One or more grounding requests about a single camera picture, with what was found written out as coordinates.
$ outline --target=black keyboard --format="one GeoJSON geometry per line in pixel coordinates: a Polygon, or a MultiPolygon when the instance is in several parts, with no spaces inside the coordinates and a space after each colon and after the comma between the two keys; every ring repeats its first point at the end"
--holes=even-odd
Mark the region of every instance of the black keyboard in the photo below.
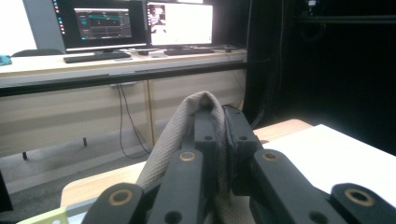
{"type": "Polygon", "coordinates": [[[212,49],[169,49],[165,50],[163,53],[168,56],[175,55],[186,55],[186,54],[206,54],[206,53],[214,53],[212,49]]]}
{"type": "Polygon", "coordinates": [[[121,58],[131,58],[131,55],[124,52],[100,53],[93,55],[65,57],[64,61],[66,63],[85,63],[85,62],[121,59],[121,58]]]}

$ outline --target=table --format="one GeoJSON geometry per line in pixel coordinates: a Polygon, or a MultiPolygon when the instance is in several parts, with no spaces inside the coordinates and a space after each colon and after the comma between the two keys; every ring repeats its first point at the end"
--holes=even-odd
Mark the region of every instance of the table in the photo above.
{"type": "MultiPolygon", "coordinates": [[[[260,128],[255,130],[254,133],[262,142],[270,142],[281,136],[296,133],[310,127],[312,126],[301,120],[290,119],[260,128]]],[[[134,183],[144,165],[144,162],[140,162],[138,164],[71,182],[64,187],[61,207],[98,197],[105,189],[118,183],[134,183]]]]}
{"type": "MultiPolygon", "coordinates": [[[[223,105],[242,105],[245,96],[244,69],[216,72],[202,69],[199,70],[202,74],[191,76],[163,69],[242,63],[246,55],[244,49],[172,57],[155,51],[149,56],[133,53],[132,60],[72,64],[64,63],[64,55],[13,58],[12,65],[0,67],[0,95],[5,93],[6,86],[21,86],[27,90],[32,82],[49,83],[48,90],[58,91],[33,91],[0,98],[0,157],[82,138],[88,138],[89,144],[90,136],[118,130],[120,97],[117,87],[109,85],[113,78],[118,78],[116,83],[135,81],[122,88],[132,110],[134,125],[153,146],[161,133],[158,122],[169,119],[188,95],[210,91],[223,105]],[[78,89],[63,89],[64,83],[69,82],[75,83],[78,89]]],[[[125,111],[122,115],[127,120],[125,111]]]]}

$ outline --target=folded cloth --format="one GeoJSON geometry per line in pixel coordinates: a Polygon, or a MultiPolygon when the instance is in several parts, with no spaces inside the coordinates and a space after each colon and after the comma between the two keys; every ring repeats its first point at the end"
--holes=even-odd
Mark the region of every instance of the folded cloth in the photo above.
{"type": "MultiPolygon", "coordinates": [[[[248,207],[248,197],[233,196],[227,189],[227,148],[224,111],[218,99],[208,91],[197,92],[183,100],[152,149],[136,184],[145,188],[165,174],[171,154],[181,148],[183,135],[189,128],[193,114],[199,109],[201,104],[212,105],[212,118],[217,124],[217,135],[221,143],[217,157],[219,192],[214,199],[216,206],[215,216],[222,223],[227,224],[255,223],[248,207]]],[[[212,222],[212,218],[207,218],[205,221],[205,223],[212,222]]]]}

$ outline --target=computer monitor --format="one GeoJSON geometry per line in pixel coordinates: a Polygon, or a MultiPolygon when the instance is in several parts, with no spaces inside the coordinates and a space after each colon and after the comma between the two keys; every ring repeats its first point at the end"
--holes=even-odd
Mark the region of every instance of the computer monitor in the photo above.
{"type": "Polygon", "coordinates": [[[143,1],[51,0],[66,53],[146,46],[143,1]]]}
{"type": "Polygon", "coordinates": [[[212,43],[212,6],[148,2],[147,11],[151,46],[212,43]]]}

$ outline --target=gray carpet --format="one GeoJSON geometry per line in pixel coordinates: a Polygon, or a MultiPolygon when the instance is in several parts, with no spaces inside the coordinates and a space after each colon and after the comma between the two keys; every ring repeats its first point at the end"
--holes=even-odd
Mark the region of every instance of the gray carpet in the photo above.
{"type": "MultiPolygon", "coordinates": [[[[140,152],[139,154],[132,156],[135,157],[143,155],[144,153],[146,152],[140,152]]],[[[0,223],[18,222],[26,218],[34,217],[50,210],[57,209],[61,203],[62,190],[70,182],[90,175],[101,174],[106,171],[145,161],[148,156],[149,155],[146,155],[135,160],[126,157],[120,158],[77,172],[74,175],[65,176],[45,184],[12,193],[10,194],[10,198],[14,211],[0,213],[0,223]]]]}

